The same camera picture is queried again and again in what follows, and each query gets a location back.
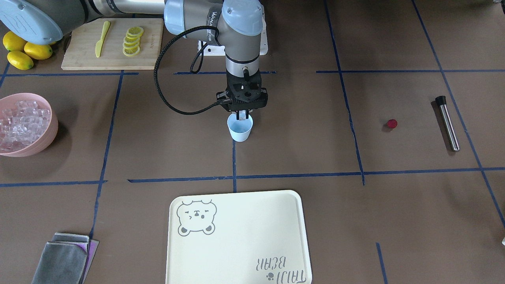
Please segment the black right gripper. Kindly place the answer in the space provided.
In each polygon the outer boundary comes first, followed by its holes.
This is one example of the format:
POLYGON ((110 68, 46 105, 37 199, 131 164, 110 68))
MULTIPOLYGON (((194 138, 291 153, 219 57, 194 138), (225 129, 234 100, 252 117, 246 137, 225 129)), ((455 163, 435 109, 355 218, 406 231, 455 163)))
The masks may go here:
POLYGON ((245 120, 250 117, 250 110, 263 108, 267 105, 268 94, 262 87, 260 73, 247 77, 238 77, 231 73, 226 74, 227 86, 225 91, 216 94, 217 103, 226 111, 236 112, 236 120, 242 121, 242 111, 245 120))

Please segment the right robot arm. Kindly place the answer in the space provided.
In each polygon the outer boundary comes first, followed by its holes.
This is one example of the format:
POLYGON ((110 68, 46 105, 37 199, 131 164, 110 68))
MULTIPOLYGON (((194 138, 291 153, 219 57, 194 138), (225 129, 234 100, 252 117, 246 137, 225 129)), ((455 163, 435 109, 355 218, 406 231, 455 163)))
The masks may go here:
POLYGON ((252 110, 267 105, 259 70, 263 6, 258 0, 2 0, 1 21, 24 40, 49 44, 98 18, 117 14, 162 15, 174 38, 154 64, 157 93, 164 104, 182 115, 197 115, 215 106, 249 118, 252 110), (216 102, 195 112, 173 107, 159 86, 158 69, 164 54, 179 39, 194 38, 223 46, 226 58, 225 91, 216 102))

